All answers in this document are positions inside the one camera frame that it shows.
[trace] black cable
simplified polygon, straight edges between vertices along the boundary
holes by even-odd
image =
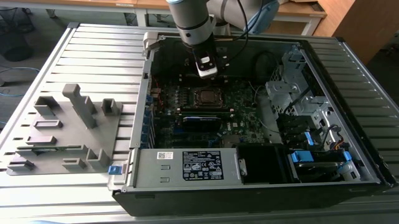
[[[272,61],[274,61],[276,68],[280,65],[278,58],[276,57],[273,52],[270,52],[268,50],[258,51],[250,59],[250,74],[253,75],[254,79],[257,77],[257,75],[256,75],[256,65],[257,65],[257,61],[258,61],[261,55],[265,55]]]
[[[246,14],[245,14],[245,11],[244,11],[244,7],[242,7],[242,4],[241,4],[241,1],[237,0],[237,5],[238,5],[238,8],[241,10],[241,13],[242,13],[242,17],[244,17],[244,22],[245,22],[245,28],[246,28],[246,31],[248,31],[248,21],[246,21]],[[241,47],[241,49],[237,51],[237,53],[229,58],[228,62],[229,63],[237,56],[238,54],[242,52],[242,50],[245,49],[246,47],[246,44],[248,44],[248,32],[245,32],[245,43]]]
[[[245,47],[248,45],[248,32],[249,32],[249,30],[253,28],[253,26],[257,23],[257,20],[258,20],[258,17],[260,17],[260,13],[261,13],[261,10],[262,10],[262,6],[264,6],[264,0],[261,0],[261,8],[260,8],[260,11],[257,13],[257,16],[256,16],[254,22],[252,23],[250,28],[248,28],[246,14],[245,14],[244,7],[242,7],[242,4],[241,4],[240,0],[237,0],[237,5],[238,5],[238,8],[240,8],[241,13],[242,13],[244,22],[245,22],[245,29],[246,30],[245,30],[245,32],[238,37],[233,38],[232,41],[236,41],[236,40],[241,39],[245,36],[245,43],[244,43],[241,49],[237,51],[237,53],[229,58],[229,60],[228,60],[226,63],[229,63],[238,56],[238,54],[244,51],[244,49],[245,49]]]
[[[308,93],[309,90],[310,90],[310,88],[306,87],[305,90],[300,93],[298,97],[292,101],[292,103],[288,104],[282,113],[285,113],[288,111],[288,109],[297,103],[297,101],[300,101],[300,99],[305,96],[305,94]]]
[[[258,13],[257,13],[257,15],[256,15],[254,22],[252,23],[252,25],[250,25],[249,28],[248,28],[248,26],[246,26],[246,30],[245,30],[245,32],[244,32],[240,36],[237,36],[234,39],[232,39],[232,41],[236,41],[236,40],[241,39],[241,38],[248,34],[248,32],[249,32],[249,30],[253,28],[253,26],[256,25],[257,20],[258,20],[258,17],[260,17],[261,10],[262,10],[262,6],[264,6],[264,0],[261,0],[260,11],[258,11]]]
[[[330,131],[330,129],[333,129],[334,127],[337,127],[337,125],[329,125],[329,127],[326,128],[326,131],[325,131],[325,134],[324,134],[324,136],[322,136],[322,141],[321,141],[321,144],[320,144],[320,149],[322,149],[324,148],[324,142],[325,142],[325,140],[326,140],[326,137],[328,137],[328,132]]]

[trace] aluminum profile table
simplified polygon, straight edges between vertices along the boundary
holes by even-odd
[[[91,101],[122,102],[122,118],[114,141],[113,161],[126,159],[137,87],[142,75],[142,35],[169,28],[71,24],[65,30],[41,72],[0,135],[0,223],[46,220],[61,223],[190,223],[265,219],[298,222],[378,222],[399,218],[399,189],[360,197],[326,209],[182,217],[130,217],[110,197],[107,174],[7,176],[5,169],[19,138],[31,124],[38,96],[61,98],[65,83],[78,83]],[[344,42],[334,38],[268,35],[306,40],[322,61],[374,147],[399,176],[399,110]]]

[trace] warning label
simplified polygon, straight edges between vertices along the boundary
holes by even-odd
[[[222,180],[220,151],[182,152],[182,179]]]

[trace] cable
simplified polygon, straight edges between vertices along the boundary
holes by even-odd
[[[240,0],[237,0],[237,5],[238,5],[238,8],[240,8],[241,13],[242,13],[244,22],[245,22],[245,28],[246,28],[246,31],[248,31],[246,14],[245,14],[244,7],[242,7],[242,4],[241,4]],[[237,53],[229,58],[229,60],[226,61],[226,63],[229,63],[238,56],[238,54],[244,51],[244,49],[246,47],[246,44],[248,44],[248,32],[245,32],[244,34],[245,34],[245,43],[244,43],[241,49],[237,51]]]
[[[262,87],[262,86],[258,86],[257,89],[256,89],[256,91],[254,91],[253,103],[256,102],[256,95],[257,95],[257,91],[258,91],[260,87]]]
[[[297,101],[300,101],[300,99],[305,96],[305,94],[308,93],[309,90],[310,90],[310,88],[306,87],[305,90],[300,93],[298,97],[288,104],[282,113],[285,113],[288,111],[288,109],[297,103]]]
[[[161,18],[167,18],[169,17],[169,15],[161,15],[161,14],[151,14],[154,17],[155,17],[155,15],[158,15]]]
[[[338,142],[333,145],[332,149],[337,150],[338,146],[342,144],[342,136],[338,134],[338,131],[336,132],[337,137],[340,138]]]
[[[325,142],[326,137],[328,137],[328,132],[329,132],[334,127],[338,127],[338,126],[332,124],[332,125],[329,125],[329,127],[326,128],[325,134],[324,134],[324,136],[322,136],[321,144],[320,144],[320,150],[324,148],[324,142]]]
[[[6,67],[3,65],[0,64],[0,67],[5,68],[5,70],[1,70],[0,73],[5,72],[5,71],[9,71],[11,69],[29,69],[29,70],[34,70],[37,73],[39,72],[38,69],[34,69],[34,68],[30,68],[30,67]],[[3,93],[0,93],[0,96],[5,96],[5,97],[21,97],[23,96],[23,94],[18,94],[18,95],[9,95],[9,94],[3,94]]]
[[[31,67],[13,67],[11,68],[11,67],[3,66],[2,64],[0,64],[0,67],[6,68],[5,70],[0,71],[0,73],[5,72],[7,70],[11,70],[11,69],[30,69],[30,70],[34,70],[35,72],[39,72],[38,69],[34,69]]]
[[[261,121],[260,121],[260,123],[261,123],[261,126],[262,126],[266,130],[269,130],[269,131],[273,132],[273,133],[280,134],[277,131],[269,129]]]
[[[252,23],[252,25],[250,25],[249,28],[248,28],[248,25],[246,25],[246,30],[245,30],[245,32],[244,32],[240,36],[237,36],[236,38],[233,38],[232,41],[236,41],[236,40],[241,39],[241,38],[248,34],[248,32],[249,32],[249,30],[253,28],[253,26],[256,25],[257,20],[258,20],[258,17],[260,17],[261,10],[262,10],[262,6],[264,6],[264,0],[261,0],[260,12],[258,12],[257,15],[256,15],[254,22]]]
[[[252,90],[256,91],[249,81],[248,81],[248,83],[249,83],[249,86],[250,86]]]
[[[250,59],[250,74],[253,74],[254,78],[257,76],[256,75],[256,65],[257,65],[257,61],[258,61],[261,55],[265,55],[268,57],[268,59],[274,61],[274,69],[273,69],[272,75],[277,72],[280,73],[280,62],[278,62],[277,56],[270,51],[262,50],[262,51],[258,51]]]
[[[0,93],[0,96],[5,96],[5,97],[21,97],[21,96],[23,96],[23,94],[9,95],[9,94]]]

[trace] metal bracket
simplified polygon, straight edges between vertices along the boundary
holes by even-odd
[[[79,22],[70,22],[67,24],[67,28],[77,28],[79,26]]]
[[[159,47],[159,40],[157,32],[146,32],[142,38],[143,52],[157,49]]]
[[[237,166],[238,166],[238,173],[241,174],[241,176],[246,176],[248,171],[246,171],[246,165],[244,159],[237,160]]]

